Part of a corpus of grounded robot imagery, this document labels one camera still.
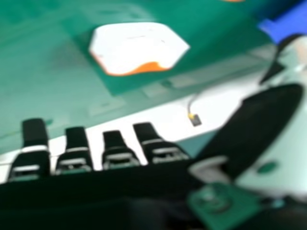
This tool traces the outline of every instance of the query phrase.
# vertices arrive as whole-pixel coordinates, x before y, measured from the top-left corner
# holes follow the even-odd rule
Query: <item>green mat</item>
[[[124,22],[164,23],[191,49],[168,72],[108,76],[88,53],[90,37]],[[2,0],[0,153],[20,146],[24,119],[44,118],[53,138],[123,117],[264,68],[247,52],[269,42],[219,0]]]

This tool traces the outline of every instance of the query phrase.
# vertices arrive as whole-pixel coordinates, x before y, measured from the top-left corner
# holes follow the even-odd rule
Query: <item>robotic hand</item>
[[[260,90],[189,167],[206,185],[188,203],[209,229],[236,229],[261,212],[262,225],[252,220],[241,229],[264,229],[270,221],[268,229],[306,229],[306,87],[307,36],[297,34],[279,44]],[[289,211],[285,197],[300,202],[300,211]]]

